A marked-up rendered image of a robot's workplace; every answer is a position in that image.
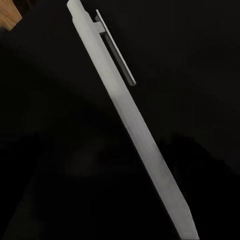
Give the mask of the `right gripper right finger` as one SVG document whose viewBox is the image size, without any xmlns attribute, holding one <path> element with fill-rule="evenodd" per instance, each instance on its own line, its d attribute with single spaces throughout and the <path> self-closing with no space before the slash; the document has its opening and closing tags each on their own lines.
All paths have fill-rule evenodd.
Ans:
<svg viewBox="0 0 240 240">
<path fill-rule="evenodd" d="M 240 240 L 240 175 L 191 137 L 173 133 L 170 152 L 200 240 Z"/>
</svg>

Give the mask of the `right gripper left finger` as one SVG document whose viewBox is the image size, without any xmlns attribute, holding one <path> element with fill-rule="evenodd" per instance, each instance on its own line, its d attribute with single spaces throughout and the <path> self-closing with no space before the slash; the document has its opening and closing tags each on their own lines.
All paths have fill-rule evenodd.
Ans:
<svg viewBox="0 0 240 240">
<path fill-rule="evenodd" d="M 41 133 L 21 138 L 0 151 L 0 240 L 44 152 Z"/>
</svg>

